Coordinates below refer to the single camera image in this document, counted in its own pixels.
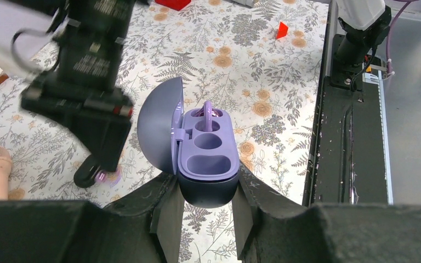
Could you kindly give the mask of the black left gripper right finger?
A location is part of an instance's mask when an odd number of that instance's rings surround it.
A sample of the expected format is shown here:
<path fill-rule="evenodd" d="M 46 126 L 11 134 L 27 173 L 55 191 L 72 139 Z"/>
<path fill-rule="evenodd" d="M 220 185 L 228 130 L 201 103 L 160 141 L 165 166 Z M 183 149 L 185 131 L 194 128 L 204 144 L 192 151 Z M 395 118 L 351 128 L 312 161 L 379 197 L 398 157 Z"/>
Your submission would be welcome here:
<path fill-rule="evenodd" d="M 421 206 L 299 205 L 246 167 L 232 200 L 243 262 L 421 262 Z"/>

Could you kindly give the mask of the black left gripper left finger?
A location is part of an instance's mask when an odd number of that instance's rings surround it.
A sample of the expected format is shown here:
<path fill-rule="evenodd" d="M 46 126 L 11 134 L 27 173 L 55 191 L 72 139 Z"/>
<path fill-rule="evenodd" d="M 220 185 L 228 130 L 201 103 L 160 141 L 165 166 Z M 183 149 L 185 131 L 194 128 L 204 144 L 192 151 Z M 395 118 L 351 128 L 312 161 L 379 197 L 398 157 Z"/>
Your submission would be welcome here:
<path fill-rule="evenodd" d="M 183 206 L 166 173 L 104 208 L 0 201 L 0 262 L 177 262 Z"/>

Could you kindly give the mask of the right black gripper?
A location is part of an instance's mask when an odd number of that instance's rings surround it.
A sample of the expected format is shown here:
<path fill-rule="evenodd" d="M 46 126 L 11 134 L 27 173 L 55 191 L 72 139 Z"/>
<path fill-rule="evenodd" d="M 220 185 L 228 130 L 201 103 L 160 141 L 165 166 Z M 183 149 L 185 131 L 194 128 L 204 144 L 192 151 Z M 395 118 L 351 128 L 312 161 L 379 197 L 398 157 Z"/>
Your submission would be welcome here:
<path fill-rule="evenodd" d="M 129 135 L 132 101 L 116 86 L 134 1 L 67 1 L 68 23 L 53 40 L 58 67 L 21 93 L 21 107 L 37 114 L 66 113 L 59 123 L 115 171 Z"/>

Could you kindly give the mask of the purple single earbud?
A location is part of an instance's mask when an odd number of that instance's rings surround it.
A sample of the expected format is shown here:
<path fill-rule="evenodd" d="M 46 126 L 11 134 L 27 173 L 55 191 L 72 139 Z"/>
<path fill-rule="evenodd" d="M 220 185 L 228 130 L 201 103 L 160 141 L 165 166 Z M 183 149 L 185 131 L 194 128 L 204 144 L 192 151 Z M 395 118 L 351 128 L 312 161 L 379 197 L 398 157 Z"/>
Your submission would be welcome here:
<path fill-rule="evenodd" d="M 99 183 L 105 182 L 109 177 L 109 174 L 105 171 L 99 171 L 95 176 L 95 181 Z"/>

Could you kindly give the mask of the purple earbud case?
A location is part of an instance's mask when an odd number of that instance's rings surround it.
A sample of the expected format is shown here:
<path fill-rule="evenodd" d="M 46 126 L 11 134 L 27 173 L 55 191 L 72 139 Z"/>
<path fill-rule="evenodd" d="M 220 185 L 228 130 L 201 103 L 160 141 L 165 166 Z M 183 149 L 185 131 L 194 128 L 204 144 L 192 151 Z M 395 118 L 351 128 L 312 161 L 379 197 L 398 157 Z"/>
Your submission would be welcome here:
<path fill-rule="evenodd" d="M 138 115 L 140 148 L 154 167 L 178 178 L 188 203 L 200 208 L 221 207 L 232 200 L 238 183 L 240 160 L 232 119 L 219 109 L 223 116 L 214 120 L 220 129 L 202 132 L 195 128 L 202 119 L 191 116 L 201 107 L 185 111 L 184 106 L 182 78 L 159 84 Z"/>

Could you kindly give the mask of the black earbud charging case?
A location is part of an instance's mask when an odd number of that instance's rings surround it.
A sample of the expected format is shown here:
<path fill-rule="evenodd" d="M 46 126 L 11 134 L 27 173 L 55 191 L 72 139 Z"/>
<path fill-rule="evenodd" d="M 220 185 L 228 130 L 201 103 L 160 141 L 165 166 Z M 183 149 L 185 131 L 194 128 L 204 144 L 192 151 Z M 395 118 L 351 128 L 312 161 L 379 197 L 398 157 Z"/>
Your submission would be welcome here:
<path fill-rule="evenodd" d="M 100 165 L 92 155 L 89 155 L 75 172 L 73 181 L 79 188 L 89 188 L 96 183 L 95 178 L 99 171 Z"/>

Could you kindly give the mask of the purple earbud pair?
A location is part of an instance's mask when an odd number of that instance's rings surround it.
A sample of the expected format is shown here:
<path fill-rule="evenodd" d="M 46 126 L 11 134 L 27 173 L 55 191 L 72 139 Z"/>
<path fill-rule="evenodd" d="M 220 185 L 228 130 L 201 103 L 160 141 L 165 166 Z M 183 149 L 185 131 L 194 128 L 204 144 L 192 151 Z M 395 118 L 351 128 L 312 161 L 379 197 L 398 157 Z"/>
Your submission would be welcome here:
<path fill-rule="evenodd" d="M 201 118 L 195 124 L 195 128 L 201 132 L 214 132 L 220 129 L 220 126 L 215 118 L 223 116 L 223 112 L 217 108 L 214 108 L 211 101 L 205 101 L 200 109 L 193 110 L 191 116 L 195 118 Z"/>

